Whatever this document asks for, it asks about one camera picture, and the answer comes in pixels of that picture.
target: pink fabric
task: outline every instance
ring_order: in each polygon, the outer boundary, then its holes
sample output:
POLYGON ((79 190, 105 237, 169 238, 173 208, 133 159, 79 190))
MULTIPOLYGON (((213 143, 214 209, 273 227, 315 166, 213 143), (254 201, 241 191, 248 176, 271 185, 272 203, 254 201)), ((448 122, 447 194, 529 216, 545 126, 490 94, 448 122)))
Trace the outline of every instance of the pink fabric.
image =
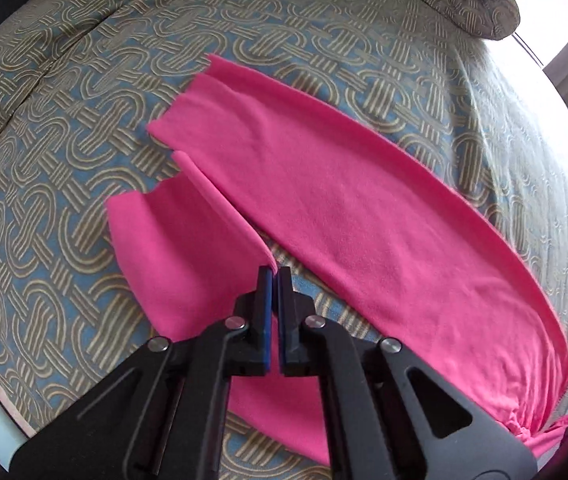
MULTIPOLYGON (((499 233, 375 132, 257 72, 211 61, 149 125, 157 139, 188 153, 214 185, 199 191, 215 193, 216 201, 223 200, 221 191, 381 333, 403 340, 536 455, 558 442, 568 417, 539 432, 568 387, 568 344, 544 293, 499 233)), ((175 158, 183 171, 196 171, 183 154, 175 158)), ((109 222, 113 232, 135 223, 135 243, 113 235, 118 262, 155 327, 181 335, 179 325, 192 327, 191 316, 201 319, 199 309, 210 303, 183 299, 183 286, 202 286, 197 272, 182 270, 190 258, 184 244, 212 259, 243 263, 222 247, 230 240, 208 236, 211 226, 203 223, 187 227, 185 221, 149 235, 170 226, 175 214, 187 218, 193 207, 176 196, 179 204, 168 207, 169 198, 153 208, 154 193, 118 211, 110 202, 109 222), (178 241, 182 229, 201 242, 178 241), (140 253, 148 254, 145 266, 135 261, 140 253), (164 283, 158 274, 173 276, 169 290, 148 286, 164 283)), ((246 229, 235 235, 249 236, 246 229)), ((266 257, 263 250, 256 252, 266 257)), ((200 294, 213 297, 216 289, 200 294)), ((219 317, 216 308, 212 318, 219 317)), ((299 383, 291 397, 291 390, 280 390, 286 381, 275 387, 277 380, 247 381, 232 410, 327 463, 317 386, 299 383)))
MULTIPOLYGON (((177 152, 175 160, 181 168, 176 177, 148 194, 109 198, 106 208, 115 255, 131 290, 158 332, 181 341, 229 316, 235 299, 255 290, 258 267, 276 272, 277 264, 189 157, 177 152)), ((275 435, 287 447, 311 450, 313 458, 328 463, 317 380, 279 374, 277 333, 274 319, 272 372, 265 378, 233 378, 228 409, 256 428, 277 424, 275 435), (284 423, 273 420, 273 399, 284 423), (300 403, 308 409, 299 410, 300 403), (307 431, 299 431, 305 425, 307 431)))

